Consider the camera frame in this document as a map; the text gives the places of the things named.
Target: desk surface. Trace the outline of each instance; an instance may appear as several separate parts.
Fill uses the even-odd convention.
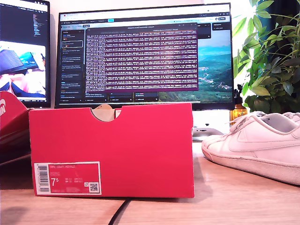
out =
[[[300,187],[208,161],[193,143],[194,199],[134,199],[119,225],[298,224]],[[34,196],[30,158],[2,166],[2,225],[106,225],[124,199]]]

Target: barcode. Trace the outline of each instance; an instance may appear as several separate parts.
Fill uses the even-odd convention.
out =
[[[50,192],[49,171],[47,165],[37,166],[38,185],[40,192]]]
[[[90,182],[90,193],[99,193],[99,183],[98,182]]]

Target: shoe box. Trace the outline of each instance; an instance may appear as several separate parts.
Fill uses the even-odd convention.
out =
[[[12,93],[0,91],[0,165],[30,154],[30,110]]]
[[[31,110],[29,123],[38,196],[194,197],[190,103]]]

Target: houseplant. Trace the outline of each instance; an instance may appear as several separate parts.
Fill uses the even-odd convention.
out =
[[[261,0],[250,0],[252,6]],[[256,14],[247,24],[248,37],[233,58],[234,77],[245,73],[243,95],[251,90],[254,95],[245,99],[250,111],[265,113],[300,112],[300,14],[270,14],[266,9],[276,4],[261,1]],[[260,18],[276,18],[276,26],[266,31]],[[244,26],[242,19],[233,34]]]

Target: photo on screen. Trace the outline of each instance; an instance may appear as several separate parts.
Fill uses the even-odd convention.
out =
[[[19,99],[45,100],[46,49],[0,41],[0,90],[6,90]]]

